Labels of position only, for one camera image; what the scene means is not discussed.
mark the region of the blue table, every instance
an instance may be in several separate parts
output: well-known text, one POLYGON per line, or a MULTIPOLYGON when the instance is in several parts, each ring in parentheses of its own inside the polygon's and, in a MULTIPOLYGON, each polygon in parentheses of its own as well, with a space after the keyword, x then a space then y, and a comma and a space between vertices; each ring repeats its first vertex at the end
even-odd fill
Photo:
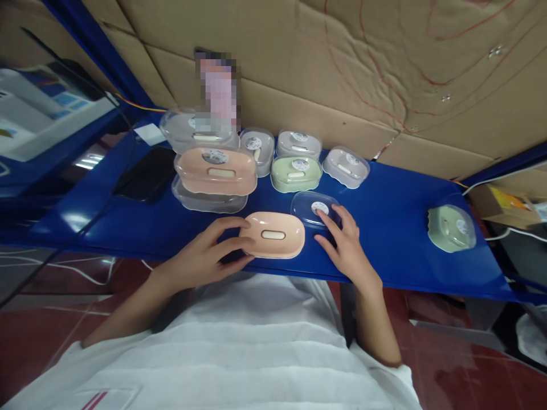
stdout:
MULTIPOLYGON (((157 123, 159 117, 151 114, 142 123, 157 123)), ((1 238, 0 232, 0 240, 43 247, 70 241, 108 199, 131 144, 134 142, 129 136, 124 138, 24 236, 9 240, 1 238)), ((137 162, 149 149, 146 143, 137 143, 131 162, 137 162)), ((542 297, 512 292, 478 226, 477 245, 469 251, 446 253, 429 240, 428 209, 453 204, 470 211, 458 185, 376 162, 370 165, 369 177, 356 190, 324 174, 315 191, 335 197, 355 217, 361 228, 361 244, 386 286, 510 301, 537 301, 542 297)), ((289 212, 293 196, 277 192, 269 177, 259 178, 257 189, 237 215, 289 212)), ((218 217, 183 208, 170 188, 153 204, 115 197, 104 216, 70 249, 165 260, 218 217)), ((246 270, 347 282, 315 242, 314 233, 307 228, 304 249, 294 259, 255 259, 246 270)), ((237 234, 235 229, 227 236, 237 234)))

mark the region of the soap dish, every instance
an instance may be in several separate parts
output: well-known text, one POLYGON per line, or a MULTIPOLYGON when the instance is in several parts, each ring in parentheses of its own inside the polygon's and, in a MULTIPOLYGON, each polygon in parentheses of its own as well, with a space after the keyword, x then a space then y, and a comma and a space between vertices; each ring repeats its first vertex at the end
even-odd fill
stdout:
POLYGON ((262 128, 245 128, 240 138, 242 150, 248 151, 256 161, 256 176, 266 177, 270 173, 274 158, 273 135, 262 128))
POLYGON ((203 144, 239 148, 236 132, 200 131, 199 126, 196 128, 195 110, 191 108, 168 110, 161 117, 160 131, 177 154, 203 144))
POLYGON ((475 225, 467 212, 454 205, 430 209, 427 226, 429 239, 445 252, 464 251, 475 247, 475 225))
POLYGON ((284 129, 277 137, 277 154, 278 156, 304 155, 319 160, 321 140, 298 131, 284 129))
POLYGON ((274 159, 270 177, 274 188, 286 194, 317 188, 322 174, 316 159, 282 155, 274 159))
POLYGON ((317 214, 317 210, 319 209, 340 226, 341 219, 338 213, 332 208, 333 205, 339 206, 340 204, 331 196, 310 191, 298 192, 292 198, 291 215, 300 219, 308 227, 326 229, 325 224, 317 214))
POLYGON ((255 160, 229 147, 198 146, 177 155, 175 169, 194 194, 245 196, 256 188, 255 160))
POLYGON ((277 212, 255 212, 245 218, 250 228, 241 228, 239 237, 250 237, 255 244, 244 247, 248 255, 268 259, 291 259, 305 242, 304 225, 295 216, 277 212))
POLYGON ((324 159, 323 171, 346 187, 356 189, 370 174, 370 165, 356 153, 338 145, 324 159))
POLYGON ((171 191, 182 206, 190 211, 235 214, 247 204, 247 196, 194 194, 183 187, 178 175, 171 184, 171 191))

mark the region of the label sticker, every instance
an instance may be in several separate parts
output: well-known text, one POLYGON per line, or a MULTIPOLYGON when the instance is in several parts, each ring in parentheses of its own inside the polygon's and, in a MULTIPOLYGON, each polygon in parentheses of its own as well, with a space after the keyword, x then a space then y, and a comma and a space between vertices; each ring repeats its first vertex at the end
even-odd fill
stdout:
POLYGON ((329 214, 329 207, 323 202, 316 201, 312 203, 312 212, 317 215, 317 210, 322 210, 325 214, 329 214))
POLYGON ((304 142, 308 140, 308 136, 306 134, 292 132, 291 135, 295 140, 300 142, 304 142))
POLYGON ((224 151, 208 148, 204 149, 202 151, 201 156, 205 161, 208 163, 212 163, 213 165, 220 165, 228 162, 228 154, 226 154, 224 151))
POLYGON ((309 162, 305 159, 298 158, 292 162, 292 166, 295 169, 298 169, 298 171, 307 171, 309 169, 309 162))
POLYGON ((245 146, 247 147, 247 149, 254 151, 262 146, 262 141, 260 140, 260 138, 251 137, 247 141, 245 141, 245 146))
POLYGON ((467 223, 463 219, 458 219, 456 221, 456 226, 458 228, 458 231, 460 231, 464 235, 467 235, 467 223))
POLYGON ((359 161, 357 161, 357 158, 354 157, 353 155, 351 155, 350 153, 347 153, 346 154, 346 159, 348 160, 348 162, 352 165, 357 165, 359 164, 359 161))

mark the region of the smartphone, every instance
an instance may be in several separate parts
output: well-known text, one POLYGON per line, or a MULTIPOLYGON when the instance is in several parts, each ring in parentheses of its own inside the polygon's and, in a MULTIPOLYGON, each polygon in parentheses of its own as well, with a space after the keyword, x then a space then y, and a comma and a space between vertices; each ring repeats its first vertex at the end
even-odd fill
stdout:
POLYGON ((175 152, 154 147, 120 178, 114 195, 140 202, 152 202, 175 174, 175 152))

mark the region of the red floor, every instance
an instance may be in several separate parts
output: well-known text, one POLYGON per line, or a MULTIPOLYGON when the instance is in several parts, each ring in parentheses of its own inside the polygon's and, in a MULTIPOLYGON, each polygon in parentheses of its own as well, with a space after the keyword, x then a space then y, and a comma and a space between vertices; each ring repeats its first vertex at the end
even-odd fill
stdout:
MULTIPOLYGON (((78 267, 89 272, 98 263, 90 261, 78 267)), ((104 266, 96 271, 93 277, 104 280, 104 266)), ((148 273, 138 260, 119 261, 108 285, 108 290, 115 294, 111 299, 66 309, 0 314, 0 405, 53 366, 72 342, 86 337, 102 323, 148 273)), ((50 286, 54 292, 53 288, 58 289, 61 284, 73 292, 74 289, 83 293, 103 292, 102 287, 90 286, 66 269, 43 272, 27 291, 44 292, 50 286)), ((330 285, 336 294, 338 284, 330 285)), ((409 305, 413 311, 426 311, 433 319, 454 323, 464 324, 465 315, 429 295, 394 289, 385 289, 384 293, 403 360, 413 371, 414 386, 424 409, 546 408, 547 377, 495 351, 414 328, 407 319, 409 305)))

